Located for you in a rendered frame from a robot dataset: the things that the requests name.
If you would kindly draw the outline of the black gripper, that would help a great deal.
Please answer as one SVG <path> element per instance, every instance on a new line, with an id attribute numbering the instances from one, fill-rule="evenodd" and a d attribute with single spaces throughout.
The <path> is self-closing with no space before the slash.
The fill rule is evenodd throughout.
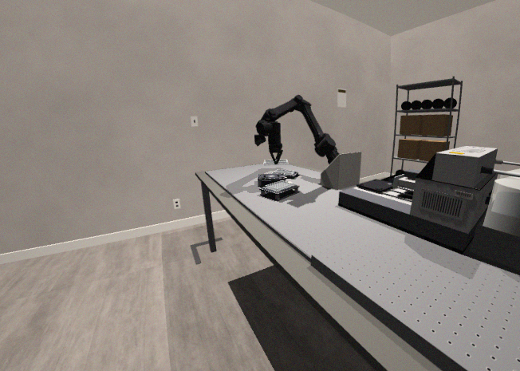
<path id="1" fill-rule="evenodd" d="M 281 133 L 275 133 L 275 140 L 276 140 L 276 144 L 269 144 L 269 151 L 270 151 L 270 154 L 274 161 L 274 164 L 278 164 L 278 161 L 280 160 L 280 157 L 283 152 L 283 150 L 281 150 L 282 144 L 280 144 L 281 143 Z M 274 146 L 274 145 L 277 145 L 277 146 Z M 277 153 L 276 159 L 274 158 L 273 153 Z M 277 161 L 275 161 L 275 160 L 277 160 Z"/>

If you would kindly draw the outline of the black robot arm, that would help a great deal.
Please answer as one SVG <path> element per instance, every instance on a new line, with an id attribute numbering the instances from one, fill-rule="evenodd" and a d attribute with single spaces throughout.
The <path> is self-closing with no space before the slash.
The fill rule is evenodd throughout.
<path id="1" fill-rule="evenodd" d="M 303 102 L 303 103 L 301 103 Z M 297 107 L 297 105 L 299 105 Z M 296 108 L 295 108 L 296 106 Z M 301 108 L 303 106 L 303 108 Z M 257 146 L 266 141 L 264 136 L 268 136 L 268 144 L 276 144 L 275 133 L 281 133 L 281 125 L 276 119 L 297 110 L 301 112 L 313 134 L 315 140 L 315 152 L 324 157 L 326 155 L 328 163 L 331 164 L 340 153 L 338 153 L 335 141 L 330 137 L 328 133 L 323 133 L 320 125 L 317 123 L 315 116 L 311 110 L 311 104 L 308 101 L 302 99 L 302 96 L 297 95 L 295 98 L 286 102 L 285 104 L 279 105 L 274 109 L 267 109 L 262 116 L 262 119 L 256 124 L 257 133 L 254 135 L 254 142 Z M 290 111 L 292 110 L 292 111 Z M 275 115 L 274 115 L 275 114 Z M 277 116 L 276 116 L 277 114 Z M 280 116 L 279 116 L 280 115 Z M 269 118 L 269 119 L 267 119 Z M 274 124 L 271 124 L 274 123 Z M 273 134 L 271 134 L 273 133 Z M 263 135 L 270 134 L 270 135 Z"/>

